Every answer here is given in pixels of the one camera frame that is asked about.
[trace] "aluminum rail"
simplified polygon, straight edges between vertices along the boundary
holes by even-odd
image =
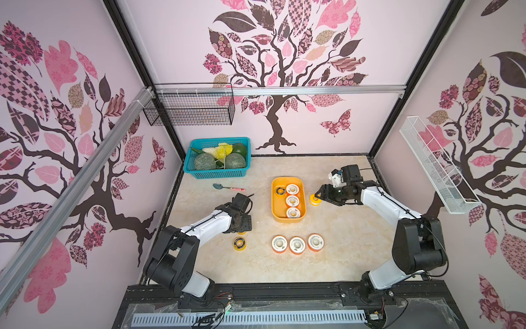
[[[192,94],[218,93],[223,88],[162,88],[157,86],[157,94]],[[370,86],[321,86],[321,87],[245,87],[234,88],[234,96],[262,96],[262,95],[316,95],[316,94],[379,94],[404,93],[404,85],[370,85]]]
[[[124,111],[124,114],[117,121],[115,127],[101,141],[71,184],[60,195],[47,213],[47,216],[38,224],[27,241],[11,258],[2,274],[0,274],[0,314],[4,313],[11,299],[13,299],[20,286],[24,284],[33,267],[46,252],[53,238],[88,190],[95,176],[106,164],[110,154],[140,114],[140,111],[143,110],[143,104],[149,102],[152,97],[153,93],[150,87],[138,93],[128,106],[128,109]]]

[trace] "white wire basket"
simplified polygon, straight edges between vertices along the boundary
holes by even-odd
[[[418,116],[408,116],[400,133],[450,214],[465,214],[482,203],[459,168],[453,164],[449,154]],[[424,141],[421,134],[429,140]],[[463,195],[459,191],[460,184],[465,184],[469,188],[469,190],[463,188],[464,191],[470,192],[469,195]]]

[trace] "black wire basket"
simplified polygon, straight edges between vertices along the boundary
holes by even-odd
[[[231,125],[234,93],[230,83],[156,84],[157,98],[144,107],[152,126]]]

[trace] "blue basket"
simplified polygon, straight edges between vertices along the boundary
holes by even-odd
[[[190,143],[190,147],[196,149],[203,149],[204,147],[216,147],[219,143],[236,144],[242,143],[247,147],[247,166],[240,169],[215,169],[215,170],[195,170],[194,159],[197,153],[188,148],[185,158],[185,166],[183,170],[185,173],[192,174],[198,180],[205,178],[226,178],[226,177],[243,177],[246,175],[247,170],[250,168],[250,139],[247,137],[232,137],[232,138],[202,138],[194,139]]]

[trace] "marble floor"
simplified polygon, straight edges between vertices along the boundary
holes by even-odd
[[[182,227],[209,215],[216,206],[231,201],[235,191],[216,190],[212,183],[243,187],[254,207],[252,231],[242,237],[243,251],[232,243],[240,235],[219,234],[197,254],[195,270],[216,283],[359,281],[362,273],[381,265],[390,257],[395,229],[367,206],[337,207],[327,202],[314,207],[307,200],[307,215],[296,224],[278,223],[270,205],[272,180],[294,176],[303,181],[305,194],[329,184],[328,174],[335,168],[357,164],[370,168],[365,156],[287,156],[253,157],[245,177],[197,180],[184,174],[168,225]],[[372,170],[361,172],[364,180],[376,180]],[[271,240],[312,233],[325,239],[320,252],[306,249],[301,255],[290,250],[275,253]]]

